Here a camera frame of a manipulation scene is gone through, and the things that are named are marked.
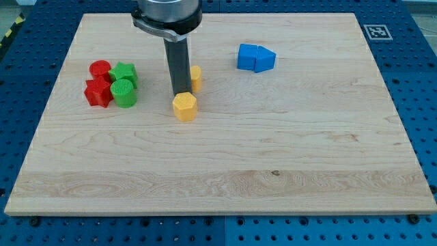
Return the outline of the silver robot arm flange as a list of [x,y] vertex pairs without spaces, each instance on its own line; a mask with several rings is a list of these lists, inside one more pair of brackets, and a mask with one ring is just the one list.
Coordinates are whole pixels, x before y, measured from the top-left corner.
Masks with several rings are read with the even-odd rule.
[[181,42],[202,21],[202,0],[137,0],[133,25],[169,42]]

